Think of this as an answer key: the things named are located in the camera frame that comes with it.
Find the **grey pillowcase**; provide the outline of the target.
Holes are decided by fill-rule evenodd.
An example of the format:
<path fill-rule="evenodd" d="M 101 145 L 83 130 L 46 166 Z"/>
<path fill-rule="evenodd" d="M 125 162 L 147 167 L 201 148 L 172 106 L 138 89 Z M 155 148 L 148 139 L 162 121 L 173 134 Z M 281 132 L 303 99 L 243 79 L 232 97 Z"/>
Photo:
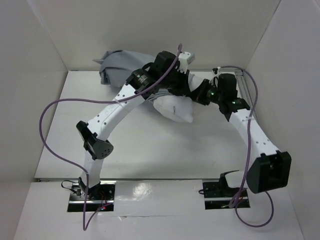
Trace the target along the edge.
<path fill-rule="evenodd" d="M 102 85 L 121 88 L 131 73 L 153 62 L 155 57 L 128 50 L 110 50 L 93 61 L 100 65 L 99 75 Z"/>

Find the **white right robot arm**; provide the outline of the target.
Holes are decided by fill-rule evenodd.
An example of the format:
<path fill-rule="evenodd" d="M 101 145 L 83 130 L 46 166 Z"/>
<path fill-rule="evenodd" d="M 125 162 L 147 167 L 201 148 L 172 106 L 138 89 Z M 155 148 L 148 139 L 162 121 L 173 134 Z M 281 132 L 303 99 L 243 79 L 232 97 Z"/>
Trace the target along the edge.
<path fill-rule="evenodd" d="M 237 86 L 236 76 L 229 72 L 219 73 L 212 80 L 195 75 L 189 80 L 191 99 L 202 105 L 217 104 L 247 145 L 244 170 L 222 173 L 218 190 L 223 196 L 230 196 L 244 189 L 258 194 L 284 188 L 289 181 L 292 158 L 269 140 L 254 118 L 253 108 L 240 97 Z"/>

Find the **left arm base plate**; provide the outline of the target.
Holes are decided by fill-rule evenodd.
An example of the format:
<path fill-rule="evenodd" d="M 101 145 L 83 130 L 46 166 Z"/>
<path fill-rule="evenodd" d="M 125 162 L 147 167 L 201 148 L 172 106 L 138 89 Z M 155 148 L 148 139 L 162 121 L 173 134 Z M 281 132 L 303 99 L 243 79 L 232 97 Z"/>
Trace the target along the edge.
<path fill-rule="evenodd" d="M 61 187 L 70 191 L 67 212 L 79 213 L 83 211 L 85 203 L 85 192 L 81 189 L 76 181 L 64 180 Z M 113 212 L 115 199 L 115 181 L 102 180 L 96 193 L 92 193 L 87 197 L 86 212 Z"/>

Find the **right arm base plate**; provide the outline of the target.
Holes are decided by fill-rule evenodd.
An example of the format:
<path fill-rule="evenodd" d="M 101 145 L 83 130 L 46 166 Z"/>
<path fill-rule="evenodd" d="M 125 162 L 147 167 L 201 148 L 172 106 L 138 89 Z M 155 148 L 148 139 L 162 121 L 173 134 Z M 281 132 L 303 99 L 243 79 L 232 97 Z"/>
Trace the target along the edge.
<path fill-rule="evenodd" d="M 239 187 L 231 187 L 226 176 L 236 170 L 220 174 L 219 178 L 202 181 L 202 189 L 198 191 L 204 197 L 206 210 L 229 209 L 229 202 L 239 191 Z"/>

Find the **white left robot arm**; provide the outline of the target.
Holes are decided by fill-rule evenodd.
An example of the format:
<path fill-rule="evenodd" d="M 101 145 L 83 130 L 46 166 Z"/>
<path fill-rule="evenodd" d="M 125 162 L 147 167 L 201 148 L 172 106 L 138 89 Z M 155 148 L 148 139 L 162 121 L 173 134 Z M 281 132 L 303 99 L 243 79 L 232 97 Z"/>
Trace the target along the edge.
<path fill-rule="evenodd" d="M 108 137 L 114 128 L 136 107 L 154 96 L 159 90 L 187 92 L 189 64 L 194 54 L 181 52 L 174 55 L 160 52 L 153 62 L 135 69 L 124 82 L 119 93 L 96 117 L 76 125 L 85 149 L 84 169 L 79 177 L 81 194 L 88 200 L 97 197 L 103 161 L 113 151 Z"/>

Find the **white pillow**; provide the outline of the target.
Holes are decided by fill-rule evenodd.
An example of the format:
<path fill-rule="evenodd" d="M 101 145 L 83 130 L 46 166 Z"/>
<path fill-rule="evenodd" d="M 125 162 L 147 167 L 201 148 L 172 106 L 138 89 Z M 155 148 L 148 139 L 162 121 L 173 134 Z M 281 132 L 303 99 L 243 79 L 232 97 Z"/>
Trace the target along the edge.
<path fill-rule="evenodd" d="M 160 89 L 147 101 L 165 118 L 177 123 L 192 123 L 194 120 L 194 103 L 188 96 L 176 96 L 167 89 Z"/>

